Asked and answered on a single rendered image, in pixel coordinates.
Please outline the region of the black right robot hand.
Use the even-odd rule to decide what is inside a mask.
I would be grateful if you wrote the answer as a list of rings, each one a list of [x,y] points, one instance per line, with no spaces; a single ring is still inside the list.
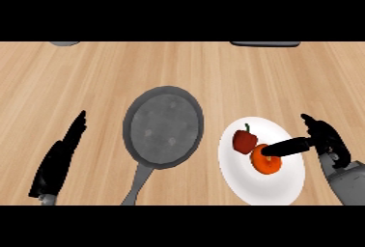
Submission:
[[[307,137],[296,137],[279,143],[267,145],[261,149],[262,156],[286,156],[308,151],[314,147],[317,155],[333,154],[333,168],[344,168],[350,163],[350,152],[336,130],[323,121],[317,121],[310,115],[301,114],[307,127]]]

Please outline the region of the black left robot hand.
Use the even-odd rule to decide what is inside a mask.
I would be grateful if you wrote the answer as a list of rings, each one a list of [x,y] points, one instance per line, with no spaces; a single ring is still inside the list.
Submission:
[[[63,138],[56,141],[45,153],[29,187],[29,197],[38,198],[42,195],[59,195],[70,164],[70,158],[85,128],[85,111],[81,111],[67,128]]]

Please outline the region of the orange squash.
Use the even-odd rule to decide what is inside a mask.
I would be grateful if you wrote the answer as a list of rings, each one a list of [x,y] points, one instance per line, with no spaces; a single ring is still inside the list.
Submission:
[[[261,150],[265,147],[265,144],[258,144],[251,152],[249,159],[251,159],[251,164],[255,170],[264,174],[270,175],[274,174],[282,165],[280,158],[277,156],[264,156],[261,155]]]

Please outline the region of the red bell pepper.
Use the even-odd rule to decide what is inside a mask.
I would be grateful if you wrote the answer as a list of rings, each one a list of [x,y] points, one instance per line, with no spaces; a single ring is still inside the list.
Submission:
[[[258,142],[257,136],[251,133],[251,127],[245,124],[245,129],[237,129],[231,136],[231,148],[242,154],[248,154]]]

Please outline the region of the grey frying pan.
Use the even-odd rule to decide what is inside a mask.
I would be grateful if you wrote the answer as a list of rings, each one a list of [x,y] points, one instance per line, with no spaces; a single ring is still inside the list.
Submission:
[[[172,168],[189,159],[202,133],[202,109],[184,89],[161,86],[135,98],[122,121],[124,146],[137,161],[122,206],[135,204],[152,171]]]

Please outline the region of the white plate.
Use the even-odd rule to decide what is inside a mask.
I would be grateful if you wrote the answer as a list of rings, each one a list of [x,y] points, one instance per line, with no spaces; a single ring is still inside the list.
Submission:
[[[270,120],[245,117],[230,123],[223,131],[218,144],[218,162],[224,182],[248,205],[289,205],[304,187],[304,160],[299,154],[280,158],[282,166],[276,173],[262,175],[254,168],[249,155],[233,150],[231,137],[236,130],[249,126],[258,143],[271,145],[291,139],[289,133]]]

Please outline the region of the dark grey flat object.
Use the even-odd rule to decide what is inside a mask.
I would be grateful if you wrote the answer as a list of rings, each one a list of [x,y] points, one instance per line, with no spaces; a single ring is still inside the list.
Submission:
[[[234,46],[248,46],[248,47],[296,47],[299,41],[230,41],[230,44]]]

